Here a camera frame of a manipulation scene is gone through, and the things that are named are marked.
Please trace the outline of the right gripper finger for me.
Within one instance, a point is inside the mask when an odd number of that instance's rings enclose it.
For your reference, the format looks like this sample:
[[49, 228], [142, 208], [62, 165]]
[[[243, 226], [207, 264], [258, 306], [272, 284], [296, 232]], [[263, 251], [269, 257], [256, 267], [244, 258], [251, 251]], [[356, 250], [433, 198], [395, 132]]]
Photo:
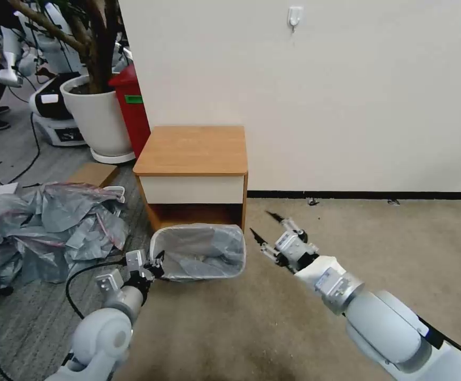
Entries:
[[272, 247], [266, 240], [264, 240], [254, 229], [249, 229], [253, 238], [260, 246], [260, 252], [270, 260], [277, 260], [278, 251]]
[[268, 210], [266, 210], [266, 213], [275, 221], [277, 221], [284, 228], [284, 230], [294, 232], [300, 239], [306, 239], [306, 232], [301, 229], [290, 217], [285, 218]]

